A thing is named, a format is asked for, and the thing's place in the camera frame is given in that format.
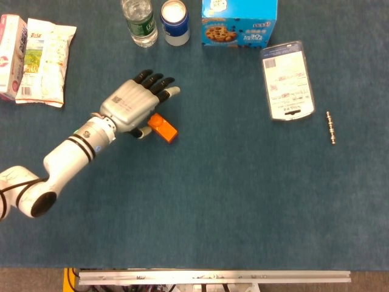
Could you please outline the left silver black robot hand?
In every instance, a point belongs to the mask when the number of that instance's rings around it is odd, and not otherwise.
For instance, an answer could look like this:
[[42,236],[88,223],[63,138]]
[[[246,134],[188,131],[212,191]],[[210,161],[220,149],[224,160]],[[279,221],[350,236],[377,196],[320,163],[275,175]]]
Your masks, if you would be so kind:
[[142,139],[151,133],[149,126],[140,124],[172,96],[181,92],[180,87],[171,86],[173,77],[165,78],[161,73],[146,69],[127,80],[101,105],[99,113],[111,119],[119,133],[129,133]]

